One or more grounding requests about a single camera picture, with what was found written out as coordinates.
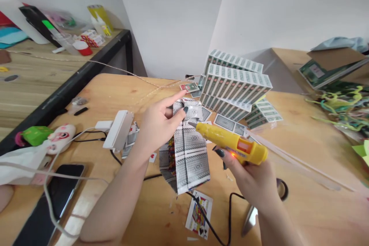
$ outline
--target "plastic cup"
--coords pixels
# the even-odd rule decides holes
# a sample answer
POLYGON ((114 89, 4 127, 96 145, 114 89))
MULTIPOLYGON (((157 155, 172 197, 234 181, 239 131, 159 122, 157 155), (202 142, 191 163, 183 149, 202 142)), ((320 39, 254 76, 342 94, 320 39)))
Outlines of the plastic cup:
POLYGON ((68 33, 58 33, 52 35, 53 39, 56 40, 62 47, 64 47, 69 54, 71 55, 79 55, 77 49, 73 47, 74 40, 72 38, 72 35, 68 33))
POLYGON ((88 46, 88 44, 84 41, 76 41, 75 43, 73 43, 74 48, 76 48, 78 50, 78 52, 81 53, 81 55, 83 56, 89 56, 92 54, 92 50, 91 48, 88 46))

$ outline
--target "phone screen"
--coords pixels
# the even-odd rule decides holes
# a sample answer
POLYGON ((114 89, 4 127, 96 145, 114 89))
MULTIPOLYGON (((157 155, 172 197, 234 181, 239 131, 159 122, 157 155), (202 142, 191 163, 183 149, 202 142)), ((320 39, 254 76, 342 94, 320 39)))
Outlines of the phone screen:
MULTIPOLYGON (((61 165, 56 173, 81 176, 84 169, 84 165, 61 165)), ((60 220, 71 200, 77 183, 78 180, 74 179, 52 177, 47 186, 57 221, 60 220)), ((43 193, 13 245, 48 245, 55 230, 50 219, 45 193, 43 193)))

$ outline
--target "forearm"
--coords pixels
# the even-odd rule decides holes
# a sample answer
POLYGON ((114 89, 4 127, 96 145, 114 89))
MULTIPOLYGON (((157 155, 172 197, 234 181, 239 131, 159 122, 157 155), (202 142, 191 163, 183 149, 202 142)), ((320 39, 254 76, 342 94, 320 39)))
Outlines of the forearm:
POLYGON ((277 202, 274 208, 266 213, 258 211, 258 218, 263 246, 303 245, 281 201, 277 202))
POLYGON ((118 174, 109 184, 90 215, 80 234, 84 242, 120 240, 132 217, 148 158, 140 147, 133 147, 118 174))

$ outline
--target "white bottle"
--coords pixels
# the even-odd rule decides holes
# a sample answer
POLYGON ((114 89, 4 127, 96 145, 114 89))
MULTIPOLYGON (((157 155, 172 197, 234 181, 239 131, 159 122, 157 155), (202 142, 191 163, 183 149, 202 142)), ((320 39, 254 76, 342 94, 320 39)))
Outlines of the white bottle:
POLYGON ((38 44, 50 43, 43 35, 39 33, 31 24, 26 20, 26 17, 19 10, 23 7, 19 0, 0 0, 0 11, 5 14, 15 25, 18 26, 23 32, 25 32, 34 42, 38 44))
POLYGON ((92 21, 92 25, 94 26, 96 32, 99 35, 102 35, 103 37, 106 37, 106 34, 104 33, 103 29, 101 28, 101 26, 99 25, 99 23, 97 22, 96 18, 93 17, 93 15, 91 15, 91 21, 92 21))
POLYGON ((101 28, 103 29, 106 37, 111 37, 111 30, 110 30, 109 26, 106 25, 105 21, 98 15, 97 12, 95 12, 95 14, 96 14, 96 17, 97 17, 97 22, 101 26, 101 28))

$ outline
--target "fingernail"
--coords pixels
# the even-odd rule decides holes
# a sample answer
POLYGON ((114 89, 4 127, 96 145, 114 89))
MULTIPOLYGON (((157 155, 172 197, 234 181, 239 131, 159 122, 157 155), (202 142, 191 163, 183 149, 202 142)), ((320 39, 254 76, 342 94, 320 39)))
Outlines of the fingernail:
POLYGON ((217 149, 214 151, 215 153, 218 154, 218 156, 220 156, 221 158, 225 156, 224 152, 222 149, 217 149))

